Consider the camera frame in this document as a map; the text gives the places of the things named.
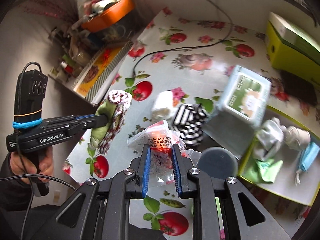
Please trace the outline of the person's left hand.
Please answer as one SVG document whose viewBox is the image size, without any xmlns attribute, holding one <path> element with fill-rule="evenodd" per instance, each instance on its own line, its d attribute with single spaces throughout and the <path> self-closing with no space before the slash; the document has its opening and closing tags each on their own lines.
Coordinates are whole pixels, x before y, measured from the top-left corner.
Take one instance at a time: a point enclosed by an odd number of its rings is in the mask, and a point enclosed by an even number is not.
<svg viewBox="0 0 320 240">
<path fill-rule="evenodd" d="M 10 154 L 10 167 L 14 175 L 20 174 L 42 174 L 47 176 L 53 176 L 54 174 L 54 161 L 53 161 L 53 147 L 46 148 L 44 157 L 39 162 L 40 171 L 37 172 L 36 166 L 26 157 L 22 157 L 24 165 L 17 152 L 11 152 Z"/>
</svg>

